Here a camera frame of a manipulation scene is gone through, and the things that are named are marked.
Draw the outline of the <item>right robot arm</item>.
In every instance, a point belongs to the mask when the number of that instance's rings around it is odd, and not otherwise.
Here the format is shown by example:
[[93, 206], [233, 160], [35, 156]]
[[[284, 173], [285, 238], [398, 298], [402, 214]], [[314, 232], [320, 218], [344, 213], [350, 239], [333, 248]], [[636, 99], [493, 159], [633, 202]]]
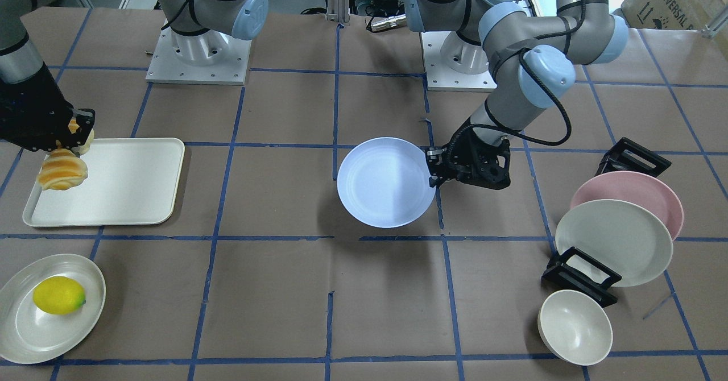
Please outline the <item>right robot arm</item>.
[[[22, 16], [56, 0], [2, 0], [2, 139], [24, 150], [79, 151], [91, 140], [96, 112], [75, 108], [58, 88], [30, 39]], [[218, 32], [252, 40], [262, 30], [268, 0], [159, 0], [178, 37]]]

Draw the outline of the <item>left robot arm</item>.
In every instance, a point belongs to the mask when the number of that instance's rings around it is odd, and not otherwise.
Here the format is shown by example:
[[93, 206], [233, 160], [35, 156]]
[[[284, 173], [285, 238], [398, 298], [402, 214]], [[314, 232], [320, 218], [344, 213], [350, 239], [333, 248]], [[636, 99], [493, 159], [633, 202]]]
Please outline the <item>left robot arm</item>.
[[514, 0], [404, 0], [404, 10], [411, 31], [451, 31], [483, 50], [496, 85], [450, 142], [427, 153], [432, 187], [508, 187], [508, 138], [565, 143], [572, 125], [560, 98], [575, 65], [611, 62], [628, 39], [609, 0], [557, 0], [555, 16], [529, 16]]

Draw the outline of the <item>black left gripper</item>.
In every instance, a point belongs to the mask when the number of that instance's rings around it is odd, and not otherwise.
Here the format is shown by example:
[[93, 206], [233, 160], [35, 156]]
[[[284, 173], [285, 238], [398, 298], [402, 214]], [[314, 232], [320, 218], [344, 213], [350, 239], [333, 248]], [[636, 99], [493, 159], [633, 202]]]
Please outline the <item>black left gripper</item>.
[[464, 184], [493, 190], [510, 186], [510, 140], [499, 138], [495, 145], [485, 143], [475, 133], [476, 127], [463, 124], [446, 147], [425, 151], [430, 187], [439, 188], [452, 180], [453, 171], [454, 178]]

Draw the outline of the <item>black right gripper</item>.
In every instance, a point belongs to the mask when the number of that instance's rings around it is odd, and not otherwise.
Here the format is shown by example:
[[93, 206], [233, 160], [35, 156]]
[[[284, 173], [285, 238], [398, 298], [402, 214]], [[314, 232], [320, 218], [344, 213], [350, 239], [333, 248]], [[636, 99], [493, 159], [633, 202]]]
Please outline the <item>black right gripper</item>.
[[29, 151], [91, 148], [96, 111], [73, 108], [46, 64], [28, 80], [2, 80], [1, 96], [2, 140]]

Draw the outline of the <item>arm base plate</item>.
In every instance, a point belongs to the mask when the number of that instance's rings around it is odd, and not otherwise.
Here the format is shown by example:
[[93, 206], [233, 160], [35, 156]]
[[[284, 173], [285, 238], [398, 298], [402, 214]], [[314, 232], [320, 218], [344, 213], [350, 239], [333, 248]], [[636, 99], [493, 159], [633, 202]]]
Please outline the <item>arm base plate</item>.
[[152, 53], [146, 81], [184, 85], [245, 84], [252, 41], [210, 30], [182, 36], [164, 29]]
[[481, 42], [471, 44], [455, 31], [430, 31], [421, 33], [421, 46], [428, 90], [489, 93], [499, 88]]

